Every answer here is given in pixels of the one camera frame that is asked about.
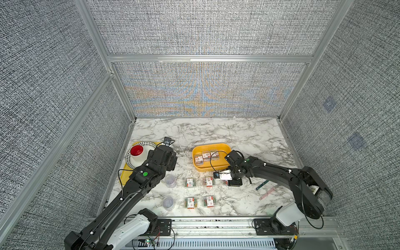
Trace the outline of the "rectangular paper clip box five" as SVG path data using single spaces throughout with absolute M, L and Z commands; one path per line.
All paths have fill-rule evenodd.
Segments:
M 214 183 L 215 183 L 215 181 L 214 181 L 213 177 L 204 177 L 203 180 L 202 180 L 202 185 L 204 187 L 210 187 L 211 188 L 211 187 L 214 186 Z

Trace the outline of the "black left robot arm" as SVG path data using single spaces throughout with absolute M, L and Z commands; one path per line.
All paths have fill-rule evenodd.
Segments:
M 120 250 L 131 240 L 157 233 L 157 215 L 145 208 L 128 223 L 121 223 L 130 210 L 156 187 L 177 163 L 176 152 L 165 145 L 156 147 L 146 161 L 136 167 L 120 194 L 80 232 L 69 233 L 65 240 L 67 250 Z

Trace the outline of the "rectangular paper clip box two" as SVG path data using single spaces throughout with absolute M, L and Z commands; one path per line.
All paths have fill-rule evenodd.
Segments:
M 184 199 L 184 207 L 187 209 L 195 209 L 197 208 L 197 198 L 190 197 Z

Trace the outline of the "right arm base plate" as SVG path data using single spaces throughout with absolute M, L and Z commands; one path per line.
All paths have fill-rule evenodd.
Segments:
M 277 219 L 254 219 L 252 222 L 257 235 L 295 235 L 297 228 L 295 223 L 285 226 Z

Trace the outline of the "rectangular paper clip box three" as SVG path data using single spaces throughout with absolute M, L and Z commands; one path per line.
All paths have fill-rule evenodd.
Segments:
M 215 205 L 216 205 L 216 200 L 213 195 L 203 197 L 203 206 L 204 207 L 211 208 L 211 207 L 215 207 Z

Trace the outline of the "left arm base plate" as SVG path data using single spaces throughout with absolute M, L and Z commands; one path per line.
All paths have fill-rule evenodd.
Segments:
M 153 236 L 171 236 L 172 219 L 158 219 Z

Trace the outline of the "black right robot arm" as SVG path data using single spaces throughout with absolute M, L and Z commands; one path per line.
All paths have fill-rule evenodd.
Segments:
M 294 202 L 277 209 L 264 223 L 253 221 L 258 235 L 295 234 L 296 222 L 319 220 L 333 198 L 332 191 L 311 167 L 287 168 L 267 163 L 257 157 L 244 157 L 231 151 L 225 157 L 232 180 L 261 178 L 289 189 Z

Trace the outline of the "rectangular paper clip box four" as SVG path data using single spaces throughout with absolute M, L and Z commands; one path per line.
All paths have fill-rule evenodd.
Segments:
M 204 158 L 203 155 L 195 155 L 194 156 L 194 162 L 196 166 L 201 166 L 204 164 Z

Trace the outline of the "yellow plastic storage box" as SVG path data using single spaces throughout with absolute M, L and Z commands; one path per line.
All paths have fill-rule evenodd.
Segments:
M 219 160 L 215 161 L 207 161 L 204 162 L 203 165 L 201 166 L 196 166 L 194 162 L 194 156 L 195 155 L 202 155 L 202 152 L 204 151 L 218 151 L 219 152 Z M 228 153 L 231 152 L 230 146 L 224 143 L 217 143 L 217 144 L 208 144 L 208 145 L 200 145 L 195 147 L 192 150 L 192 160 L 195 168 L 199 172 L 207 172 L 207 171 L 220 171 L 226 169 L 229 164 L 225 160 L 225 157 Z

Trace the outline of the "clear round paper clip jar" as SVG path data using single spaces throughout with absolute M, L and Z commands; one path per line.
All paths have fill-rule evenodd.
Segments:
M 164 183 L 168 188 L 174 188 L 177 186 L 177 179 L 174 175 L 166 175 L 164 178 Z

